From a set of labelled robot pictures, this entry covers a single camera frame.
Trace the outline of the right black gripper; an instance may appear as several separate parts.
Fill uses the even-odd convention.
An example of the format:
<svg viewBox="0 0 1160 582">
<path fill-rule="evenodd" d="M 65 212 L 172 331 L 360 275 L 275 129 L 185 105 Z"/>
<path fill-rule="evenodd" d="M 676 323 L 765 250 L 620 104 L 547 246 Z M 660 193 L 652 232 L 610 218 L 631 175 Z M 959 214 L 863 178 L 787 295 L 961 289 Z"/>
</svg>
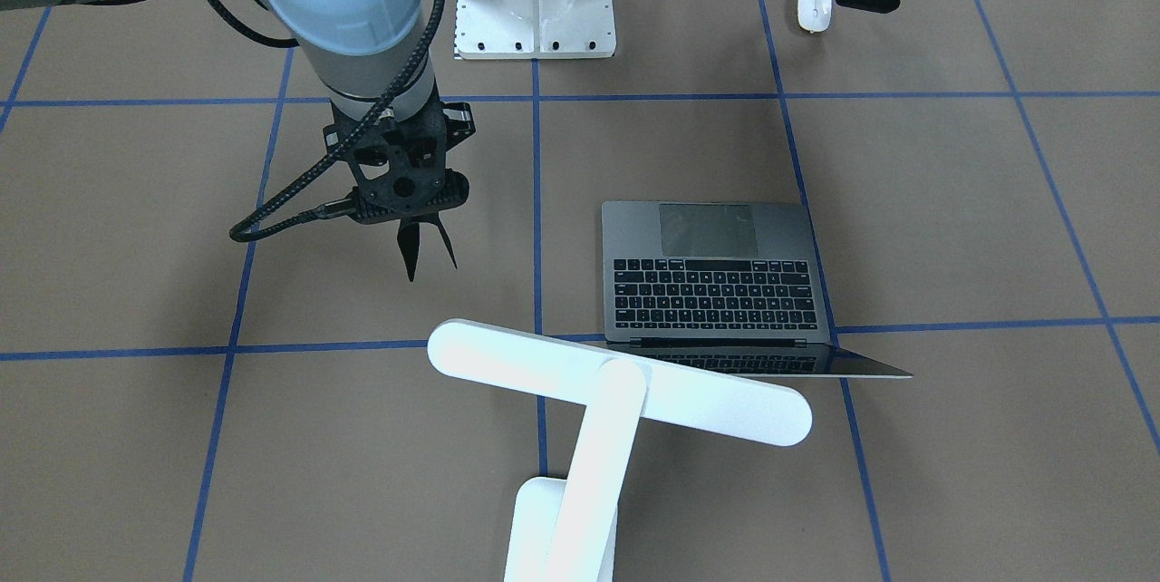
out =
<svg viewBox="0 0 1160 582">
<path fill-rule="evenodd" d="M 397 245 L 407 279 L 414 282 L 421 247 L 419 218 L 432 214 L 445 252 L 459 269 L 451 237 L 440 211 L 467 202 L 467 177 L 449 169 L 445 157 L 476 132 L 466 102 L 432 96 L 409 119 L 377 121 L 343 157 L 355 185 L 347 197 L 324 203 L 324 218 L 348 216 L 360 224 L 401 221 Z"/>
</svg>

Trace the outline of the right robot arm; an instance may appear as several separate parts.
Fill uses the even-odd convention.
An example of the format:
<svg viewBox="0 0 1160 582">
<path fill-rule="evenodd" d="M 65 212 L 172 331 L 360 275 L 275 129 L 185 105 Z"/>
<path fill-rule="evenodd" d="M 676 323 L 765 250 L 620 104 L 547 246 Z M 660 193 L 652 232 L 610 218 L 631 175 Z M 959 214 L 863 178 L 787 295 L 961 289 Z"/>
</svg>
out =
<svg viewBox="0 0 1160 582">
<path fill-rule="evenodd" d="M 128 6 L 148 0 L 1 0 L 3 9 Z M 256 242 L 302 224 L 394 221 L 407 276 L 416 275 L 421 226 L 467 202 L 467 177 L 449 150 L 474 132 L 466 103 L 444 102 L 430 44 L 445 0 L 206 0 L 254 42 L 298 48 L 327 87 L 333 123 L 324 157 L 229 230 Z"/>
</svg>

